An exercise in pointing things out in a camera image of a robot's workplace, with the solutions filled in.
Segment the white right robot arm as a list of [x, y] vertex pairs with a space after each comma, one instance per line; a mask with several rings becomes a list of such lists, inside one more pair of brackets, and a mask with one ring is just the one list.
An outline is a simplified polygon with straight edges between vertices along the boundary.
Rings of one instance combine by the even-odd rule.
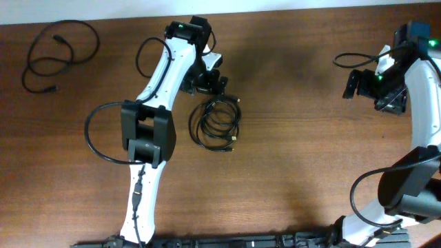
[[407, 227], [440, 219], [440, 40], [430, 26], [408, 22], [366, 62], [375, 70], [348, 65], [343, 98], [374, 101], [379, 112], [411, 110], [410, 152], [390, 167], [359, 176], [349, 193], [353, 210], [326, 234], [297, 233], [295, 243], [308, 247], [410, 247]]

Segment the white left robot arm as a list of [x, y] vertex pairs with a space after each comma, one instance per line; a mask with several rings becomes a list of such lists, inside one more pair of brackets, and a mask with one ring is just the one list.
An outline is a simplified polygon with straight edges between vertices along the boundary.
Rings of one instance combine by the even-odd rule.
[[134, 102], [121, 106], [123, 149], [130, 163], [130, 196], [120, 235], [133, 247], [143, 247], [154, 235], [154, 208], [162, 171], [176, 145], [172, 108], [180, 91], [221, 94], [227, 78], [218, 67], [221, 54], [207, 46], [212, 27], [193, 16], [188, 23], [171, 22], [164, 49], [151, 81]]

